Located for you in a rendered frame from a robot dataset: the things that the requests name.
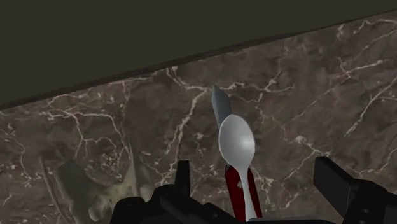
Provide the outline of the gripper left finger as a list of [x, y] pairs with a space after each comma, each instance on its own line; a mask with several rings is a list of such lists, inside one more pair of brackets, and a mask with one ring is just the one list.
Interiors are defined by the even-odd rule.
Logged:
[[212, 203], [190, 197], [190, 163], [178, 162], [173, 184], [155, 188], [149, 201], [140, 197], [119, 200], [109, 224], [239, 224]]

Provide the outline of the white spoon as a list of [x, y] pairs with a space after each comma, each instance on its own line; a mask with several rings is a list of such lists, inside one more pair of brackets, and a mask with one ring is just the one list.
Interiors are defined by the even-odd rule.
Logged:
[[244, 194], [245, 221], [256, 218], [247, 177], [255, 154], [255, 141], [247, 122], [238, 115], [229, 115], [220, 126], [218, 144], [222, 157], [239, 173]]

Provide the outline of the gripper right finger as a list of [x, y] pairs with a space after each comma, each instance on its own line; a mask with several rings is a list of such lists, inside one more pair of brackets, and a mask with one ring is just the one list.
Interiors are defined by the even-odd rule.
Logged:
[[313, 183], [342, 224], [397, 224], [397, 194], [352, 177], [328, 157], [316, 157]]

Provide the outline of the red-handled pocket knife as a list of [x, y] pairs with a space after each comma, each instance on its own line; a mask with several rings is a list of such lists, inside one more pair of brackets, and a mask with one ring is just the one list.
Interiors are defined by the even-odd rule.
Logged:
[[[222, 122], [229, 115], [231, 115], [233, 113], [232, 113], [232, 108], [230, 105], [229, 97], [227, 96], [226, 93], [224, 93], [224, 91], [222, 91], [216, 85], [214, 85], [212, 87], [211, 104], [212, 104], [212, 108], [213, 108], [214, 115], [216, 118], [216, 123], [218, 125], [218, 129], [220, 129]], [[254, 210], [256, 212], [257, 217], [260, 217], [261, 212], [260, 212], [260, 206], [259, 206], [259, 202], [258, 202], [258, 196], [257, 196], [256, 188], [255, 188], [253, 174], [252, 174], [250, 168], [248, 168], [247, 177], [248, 177], [248, 181], [249, 181], [249, 189], [250, 189], [252, 202], [254, 205]], [[226, 186], [227, 186], [227, 190], [229, 193], [229, 197], [230, 197], [230, 200], [232, 203], [233, 211], [235, 213], [235, 217], [239, 221], [246, 222], [245, 221], [246, 215], [245, 215], [245, 205], [244, 205], [244, 194], [243, 194], [243, 189], [242, 189], [242, 185], [240, 182], [239, 173], [229, 163], [227, 163], [227, 166], [225, 167], [225, 181], [226, 181]]]

